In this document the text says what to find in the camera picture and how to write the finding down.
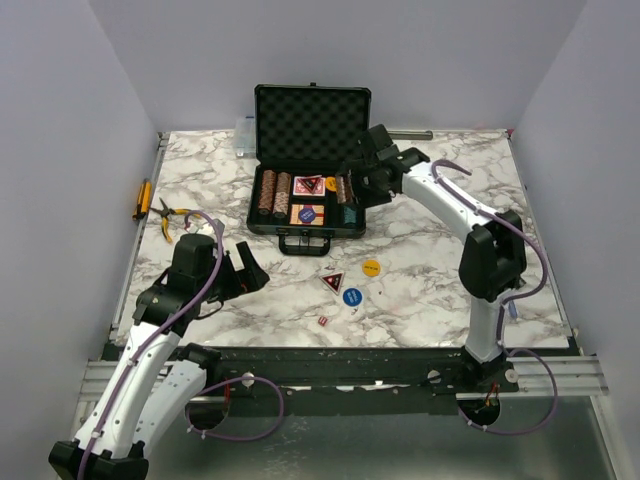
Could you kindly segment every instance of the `triangular card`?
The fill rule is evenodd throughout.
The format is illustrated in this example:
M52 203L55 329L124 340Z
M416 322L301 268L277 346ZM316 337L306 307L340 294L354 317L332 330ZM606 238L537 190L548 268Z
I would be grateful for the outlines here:
M329 289L336 295L340 294L342 283L344 280L344 272L332 273L331 275L324 275L320 277L322 283L324 283Z
M300 183L302 183L310 193L314 193L316 191L316 186L320 181L320 177L315 178L301 178Z

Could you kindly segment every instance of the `gray floor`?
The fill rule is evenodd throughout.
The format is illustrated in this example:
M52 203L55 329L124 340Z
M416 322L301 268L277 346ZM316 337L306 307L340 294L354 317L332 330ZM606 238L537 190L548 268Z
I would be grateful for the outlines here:
M509 400L496 426L537 422L549 399ZM268 419L229 419L225 433L248 434ZM609 480L614 479L591 403L561 400L542 431L517 438L468 428L459 417L289 417L249 444L203 441L179 418L152 453L150 480Z

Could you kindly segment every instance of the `yellow handled pliers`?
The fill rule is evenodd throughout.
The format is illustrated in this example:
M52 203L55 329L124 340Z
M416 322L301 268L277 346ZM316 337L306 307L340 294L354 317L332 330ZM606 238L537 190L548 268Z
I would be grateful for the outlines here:
M153 207L151 207L151 210L162 217L162 235L164 235L167 242L173 243L173 239L171 235L169 235L169 217L171 215L186 215L191 210L188 208L169 208L162 198L160 199L160 203L162 204L162 210Z

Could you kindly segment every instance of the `case lid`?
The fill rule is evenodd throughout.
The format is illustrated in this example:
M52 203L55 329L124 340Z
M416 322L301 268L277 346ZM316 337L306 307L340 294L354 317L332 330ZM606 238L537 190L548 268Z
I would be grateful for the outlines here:
M369 128L369 89L258 85L255 97L263 164L337 169L362 155L357 140Z

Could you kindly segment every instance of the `case handle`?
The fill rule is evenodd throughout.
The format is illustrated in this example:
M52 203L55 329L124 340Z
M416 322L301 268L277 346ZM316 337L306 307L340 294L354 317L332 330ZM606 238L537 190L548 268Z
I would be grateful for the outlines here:
M286 235L278 235L280 238L280 251L285 255L299 255L305 257L324 257L331 250L331 238L324 237L324 244L321 247L315 247L309 244L309 237L298 237L298 245L287 245L285 241ZM302 243L302 239L306 239L306 245Z

